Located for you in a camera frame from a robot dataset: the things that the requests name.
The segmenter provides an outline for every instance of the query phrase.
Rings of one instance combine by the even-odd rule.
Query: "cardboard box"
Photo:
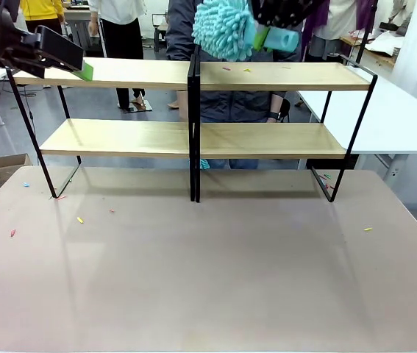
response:
[[[32,165],[27,153],[0,157],[0,187],[24,165]]]

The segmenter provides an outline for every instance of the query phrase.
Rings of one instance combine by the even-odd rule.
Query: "person in yellow hoodie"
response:
[[[35,32],[37,26],[42,25],[63,35],[61,23],[64,22],[64,10],[61,0],[21,0],[20,6],[30,32]]]

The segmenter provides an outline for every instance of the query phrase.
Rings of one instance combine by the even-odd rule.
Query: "white shirt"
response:
[[[90,11],[114,24],[130,24],[146,13],[144,0],[88,0]]]
[[[357,5],[355,0],[331,0],[327,24],[314,31],[316,37],[322,39],[339,39],[343,35],[356,30]]]

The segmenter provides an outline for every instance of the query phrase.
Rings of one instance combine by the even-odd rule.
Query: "yellow hoodie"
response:
[[[61,0],[21,0],[20,7],[27,21],[52,20],[64,13]]]

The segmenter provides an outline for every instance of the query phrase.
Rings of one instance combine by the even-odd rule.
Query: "blue microfiber duster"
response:
[[[196,8],[193,33],[195,44],[218,59],[244,61],[252,49],[294,51],[298,33],[259,25],[246,0],[205,0]]]

